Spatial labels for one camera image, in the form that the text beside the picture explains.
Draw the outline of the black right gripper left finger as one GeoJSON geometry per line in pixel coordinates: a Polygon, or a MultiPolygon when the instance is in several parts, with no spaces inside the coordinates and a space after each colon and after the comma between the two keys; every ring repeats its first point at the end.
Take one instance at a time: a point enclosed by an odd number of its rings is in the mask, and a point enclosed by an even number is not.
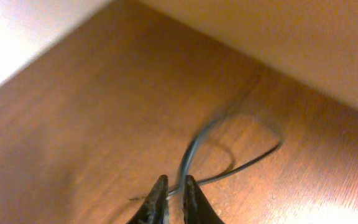
{"type": "Polygon", "coordinates": [[[169,224],[168,177],[161,175],[127,224],[169,224]]]}

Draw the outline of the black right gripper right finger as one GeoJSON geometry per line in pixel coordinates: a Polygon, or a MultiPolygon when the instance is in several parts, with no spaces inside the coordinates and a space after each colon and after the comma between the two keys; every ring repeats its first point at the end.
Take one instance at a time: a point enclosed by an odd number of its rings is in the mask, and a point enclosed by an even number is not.
{"type": "Polygon", "coordinates": [[[224,224],[192,175],[186,175],[183,190],[185,224],[224,224]]]}

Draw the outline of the black cable dark plugs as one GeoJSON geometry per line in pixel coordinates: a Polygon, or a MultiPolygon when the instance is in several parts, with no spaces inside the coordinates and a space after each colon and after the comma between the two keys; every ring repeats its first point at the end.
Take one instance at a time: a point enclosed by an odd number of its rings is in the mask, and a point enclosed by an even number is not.
{"type": "MultiPolygon", "coordinates": [[[[191,139],[190,143],[188,144],[186,151],[181,159],[180,165],[178,167],[178,172],[177,172],[178,176],[175,180],[175,184],[171,188],[168,189],[168,194],[167,194],[168,198],[170,198],[171,196],[173,196],[179,192],[182,192],[184,190],[185,176],[187,174],[189,174],[193,159],[194,159],[196,153],[198,152],[198,149],[200,148],[201,144],[209,136],[210,132],[216,126],[222,124],[225,120],[231,119],[233,116],[235,116],[234,113],[216,116],[216,117],[212,118],[211,120],[209,120],[199,131],[197,131],[195,133],[195,135],[192,137],[192,139],[191,139]]],[[[249,162],[247,162],[235,169],[230,168],[225,171],[222,171],[221,173],[214,175],[212,177],[197,180],[196,181],[197,184],[206,185],[206,184],[210,184],[213,182],[217,182],[221,179],[225,179],[229,176],[232,176],[232,175],[250,167],[251,165],[261,161],[262,159],[264,159],[265,157],[267,157],[268,155],[272,154],[274,151],[276,151],[282,147],[283,143],[285,142],[285,138],[284,138],[284,134],[280,130],[280,128],[276,124],[274,124],[272,122],[268,122],[267,120],[263,120],[262,118],[257,118],[257,119],[261,123],[263,123],[263,125],[268,127],[268,129],[271,132],[273,132],[274,134],[276,134],[279,137],[278,143],[276,143],[268,151],[265,151],[263,154],[257,156],[254,159],[251,159],[249,162]]]]}

